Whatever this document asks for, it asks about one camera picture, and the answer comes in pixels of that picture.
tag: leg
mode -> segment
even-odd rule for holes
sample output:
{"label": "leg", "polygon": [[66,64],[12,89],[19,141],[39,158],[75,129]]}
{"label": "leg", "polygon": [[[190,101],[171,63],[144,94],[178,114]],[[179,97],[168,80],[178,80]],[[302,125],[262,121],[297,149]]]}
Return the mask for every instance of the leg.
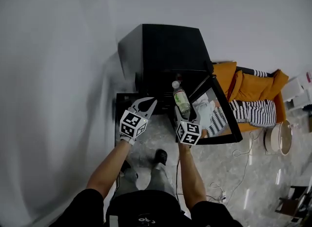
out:
{"label": "leg", "polygon": [[170,195],[175,195],[175,191],[170,185],[167,175],[166,166],[162,163],[158,163],[151,172],[151,181],[147,186],[146,190],[161,190],[169,193]]}
{"label": "leg", "polygon": [[120,177],[119,187],[117,188],[114,198],[126,193],[138,191],[136,186],[137,173],[133,168],[127,168],[123,172],[124,176]]}

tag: orange cushion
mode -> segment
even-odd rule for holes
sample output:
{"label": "orange cushion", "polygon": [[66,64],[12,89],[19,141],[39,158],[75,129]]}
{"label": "orange cushion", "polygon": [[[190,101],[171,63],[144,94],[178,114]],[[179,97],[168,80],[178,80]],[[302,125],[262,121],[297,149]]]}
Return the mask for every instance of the orange cushion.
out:
{"label": "orange cushion", "polygon": [[261,78],[243,73],[243,81],[238,91],[236,100],[257,101],[268,95],[273,83],[273,78]]}
{"label": "orange cushion", "polygon": [[218,80],[225,96],[228,95],[229,87],[236,70],[236,65],[236,62],[214,64],[213,74],[216,75],[216,79]]}
{"label": "orange cushion", "polygon": [[266,99],[273,100],[277,96],[277,94],[279,94],[279,92],[282,90],[287,81],[288,76],[285,73],[283,73],[280,69],[278,69],[274,74],[273,85]]}
{"label": "orange cushion", "polygon": [[243,71],[240,70],[240,71],[236,72],[233,80],[235,82],[235,85],[234,85],[234,88],[232,90],[231,96],[228,99],[229,102],[231,102],[238,94],[238,91],[239,91],[240,86],[242,85],[242,81],[243,81]]}

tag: marble floor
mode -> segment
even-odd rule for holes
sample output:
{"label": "marble floor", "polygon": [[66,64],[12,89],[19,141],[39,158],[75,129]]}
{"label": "marble floor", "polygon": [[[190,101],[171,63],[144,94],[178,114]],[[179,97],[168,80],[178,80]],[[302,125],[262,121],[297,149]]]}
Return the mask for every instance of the marble floor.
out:
{"label": "marble floor", "polygon": [[[232,155],[235,150],[241,152],[249,150],[251,138],[249,132],[243,133],[243,140],[239,143],[199,145],[191,149],[207,195],[215,198],[220,196],[220,189],[210,187],[212,182],[218,183],[227,197],[224,204],[244,227],[283,227],[291,220],[291,217],[275,213],[274,210],[278,198],[288,194],[289,186],[296,185],[303,168],[312,161],[312,134],[308,133],[307,116],[289,116],[288,119],[298,126],[293,130],[292,147],[287,156],[266,155],[263,145],[264,131],[261,130],[253,132],[253,138],[258,135],[259,137],[253,142],[252,156],[249,156],[251,161],[247,161],[247,155],[237,158]],[[149,183],[150,160],[158,148],[163,148],[168,153],[167,175],[175,188],[178,148],[169,119],[163,115],[154,115],[150,118],[147,131],[138,139],[129,155],[129,162],[139,174],[137,182],[139,189],[144,189]],[[279,170],[281,170],[280,179],[277,183]],[[180,172],[177,191],[182,193]],[[179,196],[179,200],[181,207],[189,214],[182,195]]]}

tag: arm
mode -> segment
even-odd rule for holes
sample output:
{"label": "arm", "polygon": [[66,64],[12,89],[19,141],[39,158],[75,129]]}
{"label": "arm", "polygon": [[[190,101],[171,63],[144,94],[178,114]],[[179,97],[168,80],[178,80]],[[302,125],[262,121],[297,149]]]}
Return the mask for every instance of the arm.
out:
{"label": "arm", "polygon": [[206,190],[195,166],[189,146],[179,144],[179,153],[184,200],[186,207],[191,210],[197,203],[206,201]]}
{"label": "arm", "polygon": [[104,199],[115,182],[130,147],[131,144],[121,140],[93,172],[87,184],[87,189],[97,190]]}

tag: person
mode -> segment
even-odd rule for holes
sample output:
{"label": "person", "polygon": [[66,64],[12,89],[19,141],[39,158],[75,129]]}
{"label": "person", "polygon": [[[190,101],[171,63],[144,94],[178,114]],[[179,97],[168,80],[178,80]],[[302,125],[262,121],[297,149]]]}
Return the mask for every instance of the person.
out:
{"label": "person", "polygon": [[[165,171],[167,153],[161,149],[156,151],[151,181],[145,190],[138,190],[138,175],[125,161],[131,146],[126,140],[121,140],[94,171],[86,189],[73,199],[50,226],[97,227],[104,224],[111,227],[241,227],[223,204],[206,200],[205,186],[188,145],[178,144],[178,149],[182,190],[192,219],[181,211],[174,189],[168,181]],[[104,223],[103,199],[108,195],[120,171],[124,176],[120,177],[119,187],[110,201]]]}

